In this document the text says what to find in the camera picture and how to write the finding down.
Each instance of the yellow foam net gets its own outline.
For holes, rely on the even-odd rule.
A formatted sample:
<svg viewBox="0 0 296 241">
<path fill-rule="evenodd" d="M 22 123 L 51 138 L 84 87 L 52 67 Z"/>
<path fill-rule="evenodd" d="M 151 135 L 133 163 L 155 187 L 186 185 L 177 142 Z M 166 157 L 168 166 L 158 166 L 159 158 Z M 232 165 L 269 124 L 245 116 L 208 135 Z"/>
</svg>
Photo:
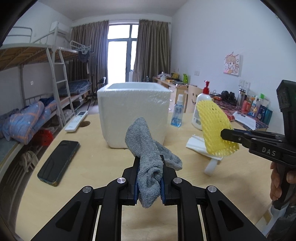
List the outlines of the yellow foam net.
<svg viewBox="0 0 296 241">
<path fill-rule="evenodd" d="M 239 144 L 221 138 L 223 129 L 233 129 L 227 115 L 213 101 L 202 100 L 197 104 L 207 152 L 224 157 L 236 152 Z"/>
</svg>

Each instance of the spray bottle cap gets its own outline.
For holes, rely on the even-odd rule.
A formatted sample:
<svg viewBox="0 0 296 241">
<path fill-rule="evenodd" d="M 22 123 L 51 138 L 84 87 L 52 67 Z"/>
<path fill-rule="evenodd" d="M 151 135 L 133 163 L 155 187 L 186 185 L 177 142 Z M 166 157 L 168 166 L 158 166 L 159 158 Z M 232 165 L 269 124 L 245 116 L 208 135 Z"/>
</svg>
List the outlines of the spray bottle cap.
<svg viewBox="0 0 296 241">
<path fill-rule="evenodd" d="M 183 95 L 182 94 L 178 95 L 177 105 L 183 105 Z"/>
<path fill-rule="evenodd" d="M 210 90 L 209 90 L 209 88 L 208 88 L 209 83 L 210 83 L 209 81 L 205 80 L 205 87 L 204 87 L 204 89 L 203 89 L 203 91 L 202 91 L 203 94 L 208 95 L 208 94 L 210 93 Z"/>
</svg>

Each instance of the black smartphone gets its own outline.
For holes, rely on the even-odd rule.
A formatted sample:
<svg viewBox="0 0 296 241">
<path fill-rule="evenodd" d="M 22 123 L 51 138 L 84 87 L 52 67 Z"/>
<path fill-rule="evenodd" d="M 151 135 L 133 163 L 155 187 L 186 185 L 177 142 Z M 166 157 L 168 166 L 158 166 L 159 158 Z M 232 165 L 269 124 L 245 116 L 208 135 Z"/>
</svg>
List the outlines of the black smartphone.
<svg viewBox="0 0 296 241">
<path fill-rule="evenodd" d="M 49 185 L 57 186 L 79 146 L 77 141 L 61 141 L 41 167 L 37 177 Z"/>
</svg>

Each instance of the white foam box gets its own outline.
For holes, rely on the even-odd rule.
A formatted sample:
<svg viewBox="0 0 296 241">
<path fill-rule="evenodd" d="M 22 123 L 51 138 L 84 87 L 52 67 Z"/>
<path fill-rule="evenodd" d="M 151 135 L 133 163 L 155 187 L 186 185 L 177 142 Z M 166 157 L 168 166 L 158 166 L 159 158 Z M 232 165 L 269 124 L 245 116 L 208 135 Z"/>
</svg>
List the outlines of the white foam box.
<svg viewBox="0 0 296 241">
<path fill-rule="evenodd" d="M 157 83 L 126 82 L 106 85 L 97 92 L 104 139 L 111 148 L 127 148 L 129 126 L 144 117 L 151 136 L 163 144 L 170 91 Z"/>
</svg>

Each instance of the bed ladder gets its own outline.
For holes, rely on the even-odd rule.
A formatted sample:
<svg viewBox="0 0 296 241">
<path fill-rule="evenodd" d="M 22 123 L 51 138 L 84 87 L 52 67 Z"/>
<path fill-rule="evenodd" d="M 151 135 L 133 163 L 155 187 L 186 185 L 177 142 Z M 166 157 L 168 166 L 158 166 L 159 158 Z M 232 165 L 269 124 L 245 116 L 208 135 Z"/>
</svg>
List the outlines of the bed ladder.
<svg viewBox="0 0 296 241">
<path fill-rule="evenodd" d="M 66 64 L 62 55 L 62 51 L 59 49 L 59 57 L 61 59 L 61 62 L 55 62 L 55 53 L 56 53 L 56 49 L 52 49 L 52 55 L 50 56 L 49 53 L 49 49 L 46 49 L 46 53 L 47 53 L 47 58 L 50 64 L 50 69 L 52 71 L 52 87 L 53 87 L 53 93 L 54 93 L 54 99 L 57 102 L 57 112 L 58 112 L 58 119 L 59 119 L 59 123 L 61 125 L 61 127 L 64 127 L 67 124 L 67 121 L 69 119 L 71 119 L 74 115 L 75 115 L 75 111 L 74 111 L 74 107 L 72 104 L 72 100 L 71 100 L 71 95 L 70 95 L 70 90 L 69 90 L 69 85 L 68 85 L 68 78 L 67 78 L 67 70 L 66 70 Z M 56 64 L 61 64 L 63 65 L 63 72 L 64 72 L 64 79 L 61 81 L 57 81 L 56 76 L 55 76 L 55 65 Z M 66 97 L 66 101 L 69 100 L 70 103 L 70 107 L 71 107 L 71 115 L 66 119 L 65 115 L 63 113 L 63 108 L 62 108 L 62 104 L 61 104 L 61 100 L 59 98 L 59 92 L 58 92 L 58 88 L 57 88 L 57 84 L 59 83 L 63 83 L 65 82 L 66 84 L 66 89 L 67 89 L 67 97 Z"/>
</svg>

